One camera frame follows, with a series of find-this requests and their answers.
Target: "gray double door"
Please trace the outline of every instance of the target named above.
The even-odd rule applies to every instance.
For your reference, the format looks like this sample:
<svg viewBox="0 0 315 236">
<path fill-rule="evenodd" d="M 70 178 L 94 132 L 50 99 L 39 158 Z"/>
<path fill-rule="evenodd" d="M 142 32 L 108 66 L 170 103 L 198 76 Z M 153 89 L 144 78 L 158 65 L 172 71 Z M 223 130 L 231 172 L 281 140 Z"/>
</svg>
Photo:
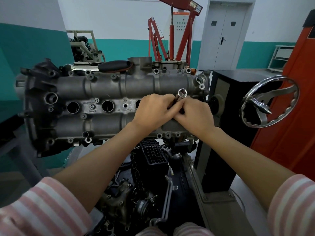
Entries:
<svg viewBox="0 0 315 236">
<path fill-rule="evenodd" d="M 230 70 L 248 6 L 211 3 L 202 38 L 199 70 Z"/>
</svg>

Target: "engine block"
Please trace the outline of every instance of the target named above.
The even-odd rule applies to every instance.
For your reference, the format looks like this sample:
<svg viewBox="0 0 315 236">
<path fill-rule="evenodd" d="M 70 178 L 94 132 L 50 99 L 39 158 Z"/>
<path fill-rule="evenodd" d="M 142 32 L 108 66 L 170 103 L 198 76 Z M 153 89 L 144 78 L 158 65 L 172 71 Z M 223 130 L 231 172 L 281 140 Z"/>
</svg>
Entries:
<svg viewBox="0 0 315 236">
<path fill-rule="evenodd" d="M 180 61 L 152 62 L 133 57 L 126 69 L 66 65 L 56 67 L 50 59 L 33 69 L 21 68 L 15 90 L 24 101 L 29 138 L 39 157 L 57 154 L 80 144 L 97 144 L 115 136 L 134 118 L 142 97 L 174 94 L 185 88 L 191 97 L 209 94 L 209 74 L 192 75 Z M 174 119 L 149 137 L 179 138 L 187 134 Z"/>
</svg>

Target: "handwheel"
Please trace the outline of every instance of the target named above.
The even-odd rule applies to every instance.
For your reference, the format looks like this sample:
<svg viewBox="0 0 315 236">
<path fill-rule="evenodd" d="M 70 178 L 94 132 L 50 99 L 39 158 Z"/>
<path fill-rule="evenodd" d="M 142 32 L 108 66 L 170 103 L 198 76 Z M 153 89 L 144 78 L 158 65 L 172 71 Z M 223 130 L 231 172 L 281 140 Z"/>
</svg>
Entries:
<svg viewBox="0 0 315 236">
<path fill-rule="evenodd" d="M 274 82 L 274 81 L 287 81 L 289 83 L 292 83 L 290 87 L 282 88 L 282 89 L 276 89 L 269 91 L 267 93 L 257 93 L 257 90 L 266 85 L 267 83 Z M 293 99 L 290 102 L 290 105 L 285 109 L 284 113 L 280 114 L 277 119 L 271 120 L 268 122 L 267 114 L 271 114 L 271 110 L 267 103 L 272 99 L 273 97 L 280 96 L 280 95 L 286 95 L 286 94 L 293 94 Z M 284 119 L 296 106 L 296 103 L 300 96 L 300 89 L 297 85 L 297 83 L 288 77 L 282 76 L 282 75 L 276 75 L 270 78 L 267 78 L 258 84 L 256 84 L 254 87 L 250 89 L 250 91 L 245 95 L 245 97 L 242 100 L 242 106 L 239 110 L 239 116 L 242 118 L 243 123 L 252 128 L 262 128 L 262 127 L 269 127 L 271 125 L 274 125 L 278 122 L 280 122 L 282 119 Z M 253 104 L 256 108 L 256 113 L 258 114 L 258 117 L 260 119 L 260 124 L 252 124 L 244 118 L 244 109 L 246 107 L 246 104 L 250 103 Z"/>
</svg>

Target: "striped shirt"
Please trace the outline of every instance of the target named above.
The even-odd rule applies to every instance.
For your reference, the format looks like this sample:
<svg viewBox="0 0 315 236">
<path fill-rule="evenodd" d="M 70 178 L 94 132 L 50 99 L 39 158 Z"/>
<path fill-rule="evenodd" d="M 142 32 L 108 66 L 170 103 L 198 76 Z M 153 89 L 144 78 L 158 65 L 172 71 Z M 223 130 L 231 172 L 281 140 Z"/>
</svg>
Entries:
<svg viewBox="0 0 315 236">
<path fill-rule="evenodd" d="M 294 175 L 278 189 L 268 212 L 274 236 L 315 235 L 315 182 Z M 45 177 L 16 202 L 0 209 L 0 236 L 84 235 L 91 219 L 74 195 L 57 180 Z M 185 223 L 174 236 L 213 236 L 194 223 Z M 165 236 L 148 227 L 136 236 Z"/>
</svg>

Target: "engine crane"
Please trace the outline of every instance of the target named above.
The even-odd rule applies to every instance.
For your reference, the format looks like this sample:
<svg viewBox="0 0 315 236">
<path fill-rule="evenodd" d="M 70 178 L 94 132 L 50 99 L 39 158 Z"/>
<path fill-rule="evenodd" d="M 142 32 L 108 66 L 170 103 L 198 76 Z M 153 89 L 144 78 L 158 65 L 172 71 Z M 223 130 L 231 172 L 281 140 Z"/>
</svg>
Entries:
<svg viewBox="0 0 315 236">
<path fill-rule="evenodd" d="M 185 46 L 187 44 L 187 53 L 186 53 L 186 63 L 189 66 L 190 65 L 190 54 L 191 54 L 191 37 L 192 37 L 192 24 L 195 20 L 196 16 L 199 16 L 202 6 L 200 6 L 198 3 L 194 2 L 193 0 L 159 0 L 163 3 L 166 3 L 171 6 L 171 25 L 169 26 L 169 56 L 167 56 L 165 48 L 162 43 L 162 38 L 160 37 L 160 34 L 158 32 L 158 29 L 156 27 L 156 23 L 154 18 L 150 18 L 148 20 L 149 25 L 149 44 L 150 40 L 152 42 L 153 52 L 156 60 L 161 61 L 162 58 L 160 56 L 160 52 L 158 49 L 158 43 L 159 42 L 164 58 L 165 60 L 174 60 L 174 25 L 173 25 L 173 8 L 178 8 L 185 11 L 190 11 L 187 25 L 183 34 L 183 38 L 180 42 L 176 58 L 175 60 L 180 61 L 182 58 L 182 55 L 184 53 Z"/>
</svg>

